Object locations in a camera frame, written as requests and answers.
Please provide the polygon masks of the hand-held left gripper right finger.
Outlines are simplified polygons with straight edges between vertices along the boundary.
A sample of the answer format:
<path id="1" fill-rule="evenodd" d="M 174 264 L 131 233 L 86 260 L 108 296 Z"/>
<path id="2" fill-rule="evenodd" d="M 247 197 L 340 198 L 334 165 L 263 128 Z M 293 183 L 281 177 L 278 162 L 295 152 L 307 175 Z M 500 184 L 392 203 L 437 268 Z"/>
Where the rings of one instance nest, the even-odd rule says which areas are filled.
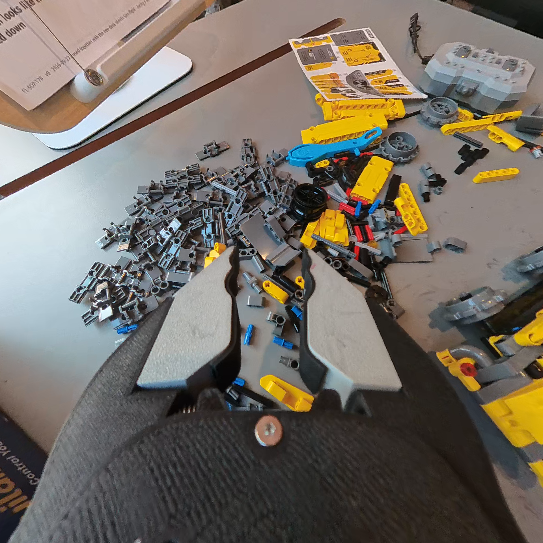
<path id="1" fill-rule="evenodd" d="M 362 292 L 305 251 L 300 375 L 312 392 L 335 390 L 345 411 L 361 390 L 399 391 L 401 380 Z"/>

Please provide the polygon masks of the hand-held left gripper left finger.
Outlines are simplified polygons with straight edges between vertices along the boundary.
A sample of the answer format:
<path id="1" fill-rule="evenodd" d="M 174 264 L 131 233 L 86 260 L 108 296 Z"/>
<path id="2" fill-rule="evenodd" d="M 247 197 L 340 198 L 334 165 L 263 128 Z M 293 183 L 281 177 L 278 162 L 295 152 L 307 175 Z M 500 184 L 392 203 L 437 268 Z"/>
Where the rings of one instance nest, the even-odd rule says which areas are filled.
<path id="1" fill-rule="evenodd" d="M 181 288 L 137 380 L 144 389 L 226 390 L 241 369 L 238 249 L 229 247 Z"/>

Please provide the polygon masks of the yellow curved panel brick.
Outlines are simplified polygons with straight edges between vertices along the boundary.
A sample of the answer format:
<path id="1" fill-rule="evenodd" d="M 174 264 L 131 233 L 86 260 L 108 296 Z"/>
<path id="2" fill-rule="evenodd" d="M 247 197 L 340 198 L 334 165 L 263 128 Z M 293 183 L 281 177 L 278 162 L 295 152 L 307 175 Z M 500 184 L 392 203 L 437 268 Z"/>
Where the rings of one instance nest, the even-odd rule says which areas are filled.
<path id="1" fill-rule="evenodd" d="M 214 247 L 205 258 L 204 268 L 207 268 L 215 259 L 217 259 L 223 252 L 225 252 L 227 246 L 221 242 L 216 242 Z"/>
<path id="2" fill-rule="evenodd" d="M 271 396 L 292 411 L 307 412 L 312 408 L 314 397 L 311 394 L 274 375 L 261 377 L 260 385 Z"/>

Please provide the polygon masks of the grey desk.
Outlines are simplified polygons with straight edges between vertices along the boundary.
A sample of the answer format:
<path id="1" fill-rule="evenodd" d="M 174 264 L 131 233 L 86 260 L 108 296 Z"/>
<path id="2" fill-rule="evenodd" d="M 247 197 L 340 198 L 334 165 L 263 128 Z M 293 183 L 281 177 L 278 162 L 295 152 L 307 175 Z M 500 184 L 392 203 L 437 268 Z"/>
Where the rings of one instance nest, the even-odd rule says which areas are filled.
<path id="1" fill-rule="evenodd" d="M 433 355 L 463 340 L 441 303 L 525 284 L 508 272 L 542 243 L 542 161 L 526 152 L 490 145 L 455 176 L 460 142 L 403 121 L 420 145 L 403 179 L 417 194 L 429 161 L 449 181 L 421 205 L 428 237 L 458 237 L 466 253 L 388 268 L 399 321 L 368 302 L 403 388 L 364 390 L 368 414 L 320 397 L 310 413 L 278 413 L 272 447 L 256 440 L 258 414 L 219 410 L 214 391 L 184 415 L 176 391 L 134 388 L 168 306 L 115 349 L 114 331 L 85 328 L 84 305 L 68 301 L 95 261 L 117 260 L 95 240 L 139 184 L 214 138 L 232 149 L 210 167 L 238 164 L 244 137 L 260 156 L 295 146 L 319 113 L 289 51 L 1 201 L 1 403 L 51 449 L 15 541 L 542 542 L 537 478 Z M 511 165 L 517 180 L 471 182 Z"/>

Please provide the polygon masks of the dark grey flat panel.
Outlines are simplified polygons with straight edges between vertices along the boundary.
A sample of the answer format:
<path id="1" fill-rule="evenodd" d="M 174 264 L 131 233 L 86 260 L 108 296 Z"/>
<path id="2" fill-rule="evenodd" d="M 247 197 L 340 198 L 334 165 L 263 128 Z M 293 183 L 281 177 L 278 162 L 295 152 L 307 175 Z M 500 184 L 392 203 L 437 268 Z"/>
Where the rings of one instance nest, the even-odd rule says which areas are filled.
<path id="1" fill-rule="evenodd" d="M 397 263 L 426 263 L 433 261 L 433 255 L 427 250 L 427 239 L 404 240 L 395 248 Z"/>

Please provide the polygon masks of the heap of yellow ribbed bricks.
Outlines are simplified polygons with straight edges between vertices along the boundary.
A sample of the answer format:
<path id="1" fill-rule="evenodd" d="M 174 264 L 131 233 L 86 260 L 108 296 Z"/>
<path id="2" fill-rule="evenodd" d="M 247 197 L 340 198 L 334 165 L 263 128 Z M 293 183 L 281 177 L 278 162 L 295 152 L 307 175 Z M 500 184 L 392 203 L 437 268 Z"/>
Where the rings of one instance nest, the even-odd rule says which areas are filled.
<path id="1" fill-rule="evenodd" d="M 316 234 L 337 245 L 349 245 L 349 233 L 345 224 L 345 215 L 340 210 L 325 210 L 319 219 L 308 223 L 302 236 L 301 243 L 307 249 L 316 246 L 317 240 L 312 238 Z"/>

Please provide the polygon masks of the pile of dark grey track links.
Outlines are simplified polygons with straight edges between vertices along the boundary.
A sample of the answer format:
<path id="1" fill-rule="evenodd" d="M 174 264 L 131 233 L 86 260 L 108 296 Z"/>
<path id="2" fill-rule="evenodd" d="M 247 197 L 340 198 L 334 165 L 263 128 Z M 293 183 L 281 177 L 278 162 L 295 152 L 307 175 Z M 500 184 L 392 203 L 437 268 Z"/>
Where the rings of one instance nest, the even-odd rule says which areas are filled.
<path id="1" fill-rule="evenodd" d="M 126 207 L 127 217 L 104 229 L 96 244 L 115 246 L 120 256 L 113 264 L 93 263 L 71 294 L 72 302 L 89 303 L 81 316 L 85 326 L 135 326 L 204 268 L 216 242 L 238 248 L 241 260 L 270 265 L 241 232 L 241 223 L 255 214 L 273 216 L 287 242 L 294 224 L 288 209 L 297 183 L 289 173 L 275 171 L 286 161 L 287 150 L 273 150 L 259 163 L 252 140 L 243 139 L 238 166 L 201 167 L 205 158 L 228 147 L 212 141 L 197 153 L 196 163 L 140 186 Z"/>

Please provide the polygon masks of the dark grey curved panel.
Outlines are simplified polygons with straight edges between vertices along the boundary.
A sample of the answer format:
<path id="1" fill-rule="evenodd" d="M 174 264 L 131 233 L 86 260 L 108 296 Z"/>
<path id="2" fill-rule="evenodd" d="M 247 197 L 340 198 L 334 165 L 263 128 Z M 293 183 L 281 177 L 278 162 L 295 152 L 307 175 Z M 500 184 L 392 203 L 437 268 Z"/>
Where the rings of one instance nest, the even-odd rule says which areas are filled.
<path id="1" fill-rule="evenodd" d="M 301 254 L 285 241 L 285 232 L 273 216 L 264 219 L 255 214 L 241 223 L 241 232 L 273 267 L 284 267 Z"/>

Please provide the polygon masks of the black toy wheel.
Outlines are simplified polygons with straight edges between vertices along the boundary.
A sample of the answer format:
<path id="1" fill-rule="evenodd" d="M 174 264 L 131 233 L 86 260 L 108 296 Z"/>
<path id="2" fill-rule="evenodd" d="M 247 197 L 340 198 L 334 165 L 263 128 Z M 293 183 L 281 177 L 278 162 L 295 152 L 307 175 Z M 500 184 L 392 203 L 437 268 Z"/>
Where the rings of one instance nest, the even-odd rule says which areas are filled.
<path id="1" fill-rule="evenodd" d="M 329 196 L 322 187 L 303 183 L 297 186 L 290 202 L 290 215 L 300 223 L 309 223 L 320 218 L 327 209 Z"/>

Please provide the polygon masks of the wide yellow holed beam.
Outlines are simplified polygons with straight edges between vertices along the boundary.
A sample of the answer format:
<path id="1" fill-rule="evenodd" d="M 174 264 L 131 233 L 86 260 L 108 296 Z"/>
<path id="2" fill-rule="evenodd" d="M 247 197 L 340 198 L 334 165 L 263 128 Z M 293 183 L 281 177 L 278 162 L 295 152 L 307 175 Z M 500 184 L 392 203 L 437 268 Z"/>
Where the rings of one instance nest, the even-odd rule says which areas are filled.
<path id="1" fill-rule="evenodd" d="M 395 198 L 394 205 L 400 212 L 402 220 L 411 235 L 416 236 L 428 231 L 428 226 L 417 200 L 407 183 L 402 182 L 399 184 L 398 197 Z"/>

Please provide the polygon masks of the yellow flat panel brick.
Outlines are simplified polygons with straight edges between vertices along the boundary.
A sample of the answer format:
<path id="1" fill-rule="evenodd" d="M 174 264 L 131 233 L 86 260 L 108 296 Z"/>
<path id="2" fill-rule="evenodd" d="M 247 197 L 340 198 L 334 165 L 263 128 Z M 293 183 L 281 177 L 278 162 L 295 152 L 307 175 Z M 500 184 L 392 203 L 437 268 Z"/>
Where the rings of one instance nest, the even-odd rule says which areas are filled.
<path id="1" fill-rule="evenodd" d="M 384 186 L 394 163 L 390 160 L 373 156 L 358 177 L 352 188 L 350 198 L 373 203 Z"/>

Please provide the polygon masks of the yellow toy vehicle model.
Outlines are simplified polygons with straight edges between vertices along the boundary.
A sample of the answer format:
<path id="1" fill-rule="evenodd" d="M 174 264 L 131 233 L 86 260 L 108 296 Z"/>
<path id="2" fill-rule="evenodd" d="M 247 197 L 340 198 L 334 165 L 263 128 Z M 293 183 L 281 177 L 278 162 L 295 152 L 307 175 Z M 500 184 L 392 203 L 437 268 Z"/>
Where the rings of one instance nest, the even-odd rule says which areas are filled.
<path id="1" fill-rule="evenodd" d="M 513 261 L 519 274 L 537 276 L 520 294 L 488 286 L 442 304 L 454 325 L 477 325 L 484 347 L 461 344 L 437 351 L 438 360 L 476 398 L 542 484 L 542 246 Z"/>

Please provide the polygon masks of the blue brick separator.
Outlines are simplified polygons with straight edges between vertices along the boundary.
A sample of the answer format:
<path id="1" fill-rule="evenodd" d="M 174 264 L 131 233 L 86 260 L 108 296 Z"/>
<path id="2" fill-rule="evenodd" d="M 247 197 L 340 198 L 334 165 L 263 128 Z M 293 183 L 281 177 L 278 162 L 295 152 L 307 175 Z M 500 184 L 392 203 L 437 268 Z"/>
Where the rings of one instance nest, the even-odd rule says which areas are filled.
<path id="1" fill-rule="evenodd" d="M 319 162 L 331 158 L 337 153 L 343 156 L 344 153 L 354 152 L 358 156 L 361 151 L 374 145 L 381 136 L 382 129 L 375 127 L 355 139 L 328 144 L 302 144 L 292 148 L 286 159 L 291 166 L 304 167 L 308 162 Z"/>

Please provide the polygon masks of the grey sprocket wheel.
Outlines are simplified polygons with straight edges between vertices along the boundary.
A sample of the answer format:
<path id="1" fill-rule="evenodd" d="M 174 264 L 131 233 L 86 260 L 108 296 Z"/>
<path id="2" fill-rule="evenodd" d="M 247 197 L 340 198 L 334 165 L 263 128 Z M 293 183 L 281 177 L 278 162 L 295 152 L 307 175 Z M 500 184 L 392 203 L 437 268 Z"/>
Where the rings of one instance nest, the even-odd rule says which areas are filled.
<path id="1" fill-rule="evenodd" d="M 425 102 L 420 116 L 429 126 L 442 127 L 457 122 L 459 108 L 457 103 L 447 97 L 435 97 Z"/>
<path id="2" fill-rule="evenodd" d="M 419 145 L 409 132 L 393 132 L 385 136 L 378 153 L 394 163 L 410 163 L 419 153 Z"/>

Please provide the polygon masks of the short yellow holed beam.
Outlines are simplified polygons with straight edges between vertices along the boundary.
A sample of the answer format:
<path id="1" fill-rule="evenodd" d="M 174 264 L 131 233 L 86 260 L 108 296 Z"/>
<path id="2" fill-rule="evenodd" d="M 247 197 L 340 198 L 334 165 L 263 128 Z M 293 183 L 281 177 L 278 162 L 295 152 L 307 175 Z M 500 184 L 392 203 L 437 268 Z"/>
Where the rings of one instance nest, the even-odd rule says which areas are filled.
<path id="1" fill-rule="evenodd" d="M 488 182 L 511 180 L 518 176 L 519 173 L 520 170 L 518 168 L 494 169 L 477 173 L 472 181 L 475 184 L 485 184 Z"/>

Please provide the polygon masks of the long yellow panel brick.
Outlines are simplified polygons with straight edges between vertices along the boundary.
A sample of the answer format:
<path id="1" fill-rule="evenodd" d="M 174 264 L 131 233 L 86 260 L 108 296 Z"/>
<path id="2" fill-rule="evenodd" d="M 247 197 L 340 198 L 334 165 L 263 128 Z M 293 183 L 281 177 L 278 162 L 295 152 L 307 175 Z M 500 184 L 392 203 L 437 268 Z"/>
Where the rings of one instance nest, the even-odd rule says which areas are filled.
<path id="1" fill-rule="evenodd" d="M 381 112 L 311 126 L 301 132 L 301 139 L 303 144 L 325 145 L 359 138 L 363 133 L 373 130 L 375 127 L 379 127 L 381 130 L 386 130 L 388 127 L 388 121 Z"/>

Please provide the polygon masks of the black cross connector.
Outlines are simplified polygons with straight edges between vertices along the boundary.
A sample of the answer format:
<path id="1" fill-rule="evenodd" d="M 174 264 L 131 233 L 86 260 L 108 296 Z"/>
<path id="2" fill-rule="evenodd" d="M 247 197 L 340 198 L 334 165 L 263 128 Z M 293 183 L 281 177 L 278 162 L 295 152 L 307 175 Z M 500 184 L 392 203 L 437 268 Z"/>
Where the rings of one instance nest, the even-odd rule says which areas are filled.
<path id="1" fill-rule="evenodd" d="M 457 168 L 454 170 L 454 173 L 457 175 L 464 173 L 468 167 L 474 165 L 476 161 L 485 158 L 488 153 L 488 148 L 471 148 L 469 144 L 463 145 L 458 150 L 458 154 L 462 159 L 462 163 L 457 166 Z"/>

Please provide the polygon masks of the dark blue printed box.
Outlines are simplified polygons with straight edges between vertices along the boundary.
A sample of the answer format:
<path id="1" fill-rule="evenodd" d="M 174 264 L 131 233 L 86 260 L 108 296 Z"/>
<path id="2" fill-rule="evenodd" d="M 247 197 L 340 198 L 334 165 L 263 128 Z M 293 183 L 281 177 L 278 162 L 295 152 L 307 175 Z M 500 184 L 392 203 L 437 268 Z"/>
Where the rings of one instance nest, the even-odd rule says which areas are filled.
<path id="1" fill-rule="evenodd" d="M 47 454 L 1 412 L 1 542 L 7 542 L 30 506 Z"/>

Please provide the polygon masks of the long thin yellow beam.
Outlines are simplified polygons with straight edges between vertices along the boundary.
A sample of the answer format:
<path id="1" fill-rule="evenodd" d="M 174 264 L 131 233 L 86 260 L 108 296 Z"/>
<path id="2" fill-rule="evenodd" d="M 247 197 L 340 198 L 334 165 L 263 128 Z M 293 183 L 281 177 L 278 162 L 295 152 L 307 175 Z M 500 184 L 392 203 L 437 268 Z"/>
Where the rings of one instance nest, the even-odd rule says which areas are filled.
<path id="1" fill-rule="evenodd" d="M 478 132 L 507 120 L 518 119 L 522 115 L 522 110 L 494 113 L 491 115 L 475 118 L 473 114 L 467 110 L 459 110 L 460 117 L 455 123 L 443 125 L 440 131 L 443 135 L 453 135 L 455 133 Z"/>

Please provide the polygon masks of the yellow angled beam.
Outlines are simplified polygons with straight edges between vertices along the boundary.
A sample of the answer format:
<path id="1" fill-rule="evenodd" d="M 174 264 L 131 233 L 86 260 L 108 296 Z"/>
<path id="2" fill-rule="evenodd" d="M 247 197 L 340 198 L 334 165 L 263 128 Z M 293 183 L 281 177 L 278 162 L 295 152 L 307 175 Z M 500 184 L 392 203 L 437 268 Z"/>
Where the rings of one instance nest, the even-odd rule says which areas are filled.
<path id="1" fill-rule="evenodd" d="M 489 139 L 497 144 L 505 145 L 512 152 L 518 151 L 525 145 L 523 140 L 513 136 L 496 125 L 488 126 L 487 130 Z"/>

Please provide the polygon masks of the yellow sticker sheet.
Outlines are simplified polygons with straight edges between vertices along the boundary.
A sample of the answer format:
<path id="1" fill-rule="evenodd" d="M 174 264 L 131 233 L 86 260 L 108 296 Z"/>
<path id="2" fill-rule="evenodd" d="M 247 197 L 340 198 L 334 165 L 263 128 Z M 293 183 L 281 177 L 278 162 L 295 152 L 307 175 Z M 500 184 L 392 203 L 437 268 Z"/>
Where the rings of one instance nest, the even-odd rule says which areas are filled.
<path id="1" fill-rule="evenodd" d="M 289 44 L 305 76 L 327 101 L 427 98 L 401 73 L 370 28 L 291 39 Z"/>

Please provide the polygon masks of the grey battery box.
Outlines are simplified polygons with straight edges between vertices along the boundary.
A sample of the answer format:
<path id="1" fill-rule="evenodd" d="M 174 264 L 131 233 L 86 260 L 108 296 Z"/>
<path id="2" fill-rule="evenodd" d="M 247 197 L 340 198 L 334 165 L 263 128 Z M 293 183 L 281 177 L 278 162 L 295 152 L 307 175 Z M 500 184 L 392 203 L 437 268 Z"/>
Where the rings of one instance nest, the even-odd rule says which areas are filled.
<path id="1" fill-rule="evenodd" d="M 426 65 L 419 85 L 432 96 L 449 97 L 486 113 L 514 106 L 526 93 L 535 67 L 522 58 L 471 44 L 443 44 Z"/>

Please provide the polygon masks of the printed instruction sheet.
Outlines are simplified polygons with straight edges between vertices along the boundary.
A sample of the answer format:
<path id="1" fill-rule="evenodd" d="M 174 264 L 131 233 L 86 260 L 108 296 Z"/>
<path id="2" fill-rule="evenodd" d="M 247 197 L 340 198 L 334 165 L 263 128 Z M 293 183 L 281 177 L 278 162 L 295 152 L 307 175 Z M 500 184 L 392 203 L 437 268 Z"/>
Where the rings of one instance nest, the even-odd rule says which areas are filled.
<path id="1" fill-rule="evenodd" d="M 1 1 L 1 90 L 32 110 L 167 1 Z"/>

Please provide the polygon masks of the yellow beam frame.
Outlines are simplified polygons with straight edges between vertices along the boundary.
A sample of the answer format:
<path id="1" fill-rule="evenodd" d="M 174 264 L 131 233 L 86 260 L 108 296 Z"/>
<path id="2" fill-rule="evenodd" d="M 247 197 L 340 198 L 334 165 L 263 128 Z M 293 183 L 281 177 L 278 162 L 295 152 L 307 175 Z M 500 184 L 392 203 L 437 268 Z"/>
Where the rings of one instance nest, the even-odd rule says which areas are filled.
<path id="1" fill-rule="evenodd" d="M 386 120 L 404 118 L 406 110 L 402 100 L 392 98 L 343 99 L 327 101 L 318 93 L 316 104 L 322 108 L 325 121 L 381 113 Z"/>

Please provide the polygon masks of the dark grey bracket brick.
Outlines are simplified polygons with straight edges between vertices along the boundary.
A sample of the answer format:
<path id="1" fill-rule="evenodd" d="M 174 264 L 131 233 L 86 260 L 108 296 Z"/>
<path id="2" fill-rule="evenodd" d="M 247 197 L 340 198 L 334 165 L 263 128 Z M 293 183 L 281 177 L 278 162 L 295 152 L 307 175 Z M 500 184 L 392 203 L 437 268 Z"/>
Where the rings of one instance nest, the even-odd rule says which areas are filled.
<path id="1" fill-rule="evenodd" d="M 517 132 L 542 135 L 542 104 L 528 105 L 516 120 Z"/>

